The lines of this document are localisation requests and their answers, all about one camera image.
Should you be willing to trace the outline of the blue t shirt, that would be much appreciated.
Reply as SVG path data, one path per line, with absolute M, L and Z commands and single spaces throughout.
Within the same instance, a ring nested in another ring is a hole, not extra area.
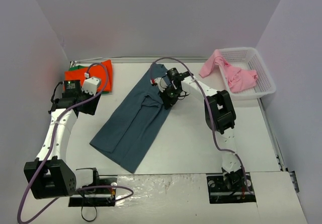
M 165 76 L 167 68 L 155 64 L 146 72 L 102 126 L 90 145 L 130 173 L 134 173 L 154 142 L 170 110 L 150 77 Z

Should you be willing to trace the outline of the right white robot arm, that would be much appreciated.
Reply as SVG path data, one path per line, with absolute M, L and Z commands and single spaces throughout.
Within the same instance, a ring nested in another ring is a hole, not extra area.
M 158 87 L 158 95 L 166 109 L 186 96 L 193 96 L 204 104 L 206 124 L 212 131 L 214 145 L 221 154 L 223 184 L 228 190 L 239 187 L 243 165 L 237 154 L 234 134 L 236 113 L 228 91 L 213 89 L 189 71 L 179 73 L 176 68 L 171 68 L 164 77 L 152 79 L 150 82 Z

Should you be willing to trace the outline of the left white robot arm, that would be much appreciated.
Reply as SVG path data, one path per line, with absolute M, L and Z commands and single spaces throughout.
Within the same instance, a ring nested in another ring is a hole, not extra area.
M 90 193 L 100 190 L 101 179 L 96 168 L 71 169 L 66 151 L 78 115 L 94 115 L 100 95 L 101 80 L 91 77 L 84 82 L 67 80 L 60 98 L 52 98 L 49 129 L 43 146 L 34 161 L 27 162 L 24 174 L 34 198 L 72 196 L 84 187 Z

